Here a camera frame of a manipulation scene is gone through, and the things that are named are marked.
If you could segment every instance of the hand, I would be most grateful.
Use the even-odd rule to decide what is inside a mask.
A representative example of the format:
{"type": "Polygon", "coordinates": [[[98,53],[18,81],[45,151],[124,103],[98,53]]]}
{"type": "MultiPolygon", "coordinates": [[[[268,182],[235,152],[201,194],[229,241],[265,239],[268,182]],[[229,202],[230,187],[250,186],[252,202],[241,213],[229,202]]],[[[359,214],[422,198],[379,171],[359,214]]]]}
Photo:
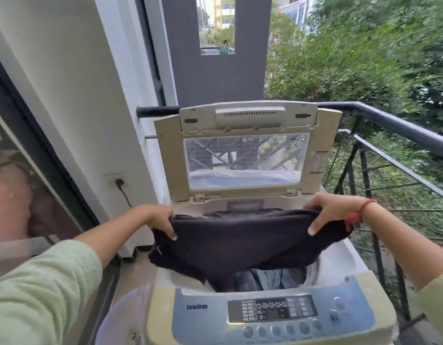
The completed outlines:
{"type": "Polygon", "coordinates": [[[314,236],[328,222],[344,220],[348,214],[357,213],[365,201],[366,198],[360,196],[318,193],[304,206],[306,209],[322,208],[322,212],[308,228],[308,233],[314,236]]]}
{"type": "Polygon", "coordinates": [[[172,225],[170,225],[169,218],[174,216],[172,206],[167,205],[143,205],[141,210],[146,212],[145,224],[150,228],[155,228],[164,231],[167,236],[175,241],[177,234],[172,225]]]}

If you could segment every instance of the green shirt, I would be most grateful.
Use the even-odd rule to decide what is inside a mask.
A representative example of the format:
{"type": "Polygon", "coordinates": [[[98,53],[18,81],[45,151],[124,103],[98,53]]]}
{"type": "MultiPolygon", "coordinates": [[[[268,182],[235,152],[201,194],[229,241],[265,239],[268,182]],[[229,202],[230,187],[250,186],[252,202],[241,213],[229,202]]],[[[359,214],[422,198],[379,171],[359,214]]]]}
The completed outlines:
{"type": "MultiPolygon", "coordinates": [[[[63,241],[0,278],[0,345],[61,344],[98,288],[102,265],[87,244],[63,241]]],[[[443,336],[443,276],[420,296],[443,336]]]]}

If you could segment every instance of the electrical socket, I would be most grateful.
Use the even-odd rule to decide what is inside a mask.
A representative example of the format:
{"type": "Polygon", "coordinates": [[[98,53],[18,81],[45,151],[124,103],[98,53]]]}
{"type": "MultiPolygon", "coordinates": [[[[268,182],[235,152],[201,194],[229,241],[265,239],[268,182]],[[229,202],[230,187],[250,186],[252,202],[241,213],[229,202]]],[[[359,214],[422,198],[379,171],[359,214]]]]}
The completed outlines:
{"type": "Polygon", "coordinates": [[[114,187],[117,189],[116,179],[122,179],[122,181],[124,181],[124,185],[122,185],[123,189],[127,189],[129,187],[129,183],[124,173],[104,174],[103,178],[106,180],[110,187],[114,187]]]}

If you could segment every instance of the person's left hand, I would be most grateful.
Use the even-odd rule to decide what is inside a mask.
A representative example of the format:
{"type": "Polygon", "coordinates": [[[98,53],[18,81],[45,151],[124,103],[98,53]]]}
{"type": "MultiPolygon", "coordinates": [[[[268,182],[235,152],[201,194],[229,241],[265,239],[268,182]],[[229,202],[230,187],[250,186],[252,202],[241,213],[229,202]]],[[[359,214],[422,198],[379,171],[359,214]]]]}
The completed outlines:
{"type": "Polygon", "coordinates": [[[174,216],[172,206],[143,205],[143,210],[146,211],[146,225],[151,228],[164,231],[173,241],[177,239],[177,234],[172,228],[172,225],[170,225],[169,221],[169,218],[174,216]]]}

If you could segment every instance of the open lid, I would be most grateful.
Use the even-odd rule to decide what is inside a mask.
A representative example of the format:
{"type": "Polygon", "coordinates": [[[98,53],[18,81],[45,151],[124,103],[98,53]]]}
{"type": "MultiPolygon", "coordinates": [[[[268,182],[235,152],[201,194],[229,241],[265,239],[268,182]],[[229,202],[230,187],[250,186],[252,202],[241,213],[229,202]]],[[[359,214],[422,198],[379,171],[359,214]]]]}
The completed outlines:
{"type": "Polygon", "coordinates": [[[157,120],[170,198],[316,193],[341,115],[314,103],[252,101],[184,108],[157,120]]]}

